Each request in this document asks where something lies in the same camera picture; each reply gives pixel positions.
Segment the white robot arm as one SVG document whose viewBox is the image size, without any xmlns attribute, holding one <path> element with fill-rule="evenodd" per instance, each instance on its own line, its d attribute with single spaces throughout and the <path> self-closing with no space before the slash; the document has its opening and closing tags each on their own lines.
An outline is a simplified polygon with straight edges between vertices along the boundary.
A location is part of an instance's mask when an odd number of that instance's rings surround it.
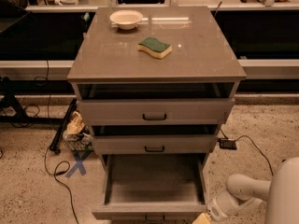
<svg viewBox="0 0 299 224">
<path fill-rule="evenodd" d="M 270 181 L 246 175 L 230 175 L 226 190 L 207 205 L 192 224 L 221 222 L 235 212 L 258 206 L 266 201 L 264 224 L 299 224 L 299 158 L 280 164 Z"/>
</svg>

